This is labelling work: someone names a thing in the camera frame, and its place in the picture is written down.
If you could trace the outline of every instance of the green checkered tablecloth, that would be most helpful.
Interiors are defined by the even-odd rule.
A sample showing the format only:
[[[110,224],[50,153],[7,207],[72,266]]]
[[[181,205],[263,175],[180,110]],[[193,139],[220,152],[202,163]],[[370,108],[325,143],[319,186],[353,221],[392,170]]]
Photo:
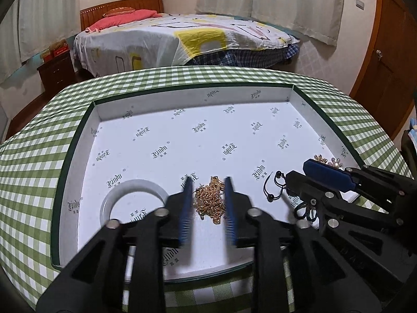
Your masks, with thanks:
[[[338,126],[366,164],[411,176],[392,141],[362,106],[329,83],[310,77],[247,68],[169,67],[110,75],[69,86],[22,131],[0,146],[1,265],[32,306],[58,274],[51,266],[50,253],[53,200],[71,139],[91,102],[141,89],[228,82],[296,85]],[[372,207],[369,202],[362,202]],[[210,284],[184,284],[175,291],[168,286],[168,312],[247,309],[251,274],[232,276]],[[289,301],[293,302],[292,291]]]

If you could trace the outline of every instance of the headboard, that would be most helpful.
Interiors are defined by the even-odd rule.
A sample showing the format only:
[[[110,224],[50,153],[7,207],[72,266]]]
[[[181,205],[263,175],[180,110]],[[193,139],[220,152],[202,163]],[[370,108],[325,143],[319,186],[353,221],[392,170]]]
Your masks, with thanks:
[[[87,27],[91,26],[92,24],[103,18],[103,14],[105,12],[118,7],[150,9],[156,10],[158,13],[163,13],[162,0],[119,0],[114,2],[108,2],[80,11],[81,30],[85,30]]]

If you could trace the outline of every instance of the light switch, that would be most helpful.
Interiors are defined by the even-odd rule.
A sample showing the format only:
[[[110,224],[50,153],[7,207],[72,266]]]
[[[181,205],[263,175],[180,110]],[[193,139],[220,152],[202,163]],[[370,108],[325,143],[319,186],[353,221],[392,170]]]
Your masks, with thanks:
[[[365,10],[365,3],[362,2],[361,0],[356,0],[356,7]]]

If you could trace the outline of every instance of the red pillow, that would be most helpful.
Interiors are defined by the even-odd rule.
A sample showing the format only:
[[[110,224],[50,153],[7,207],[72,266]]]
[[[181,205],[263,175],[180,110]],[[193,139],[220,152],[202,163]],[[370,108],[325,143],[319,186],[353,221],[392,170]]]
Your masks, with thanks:
[[[123,14],[130,14],[133,13],[136,9],[132,7],[118,7],[109,10],[108,12],[103,14],[103,17],[109,16],[116,16],[116,15],[123,15]]]
[[[150,17],[162,17],[162,15],[158,14],[156,10],[135,10],[133,13],[130,14],[122,14],[102,18],[101,20],[98,20],[95,24],[86,28],[85,31],[87,33],[99,32],[106,28],[124,25],[133,21],[141,21]]]

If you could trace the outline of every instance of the wooden door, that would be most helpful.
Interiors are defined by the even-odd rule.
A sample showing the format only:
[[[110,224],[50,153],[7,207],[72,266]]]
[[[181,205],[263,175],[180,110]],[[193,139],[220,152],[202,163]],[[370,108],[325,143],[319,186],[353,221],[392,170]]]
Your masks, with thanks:
[[[377,41],[354,96],[393,139],[417,85],[417,24],[402,0],[382,0]]]

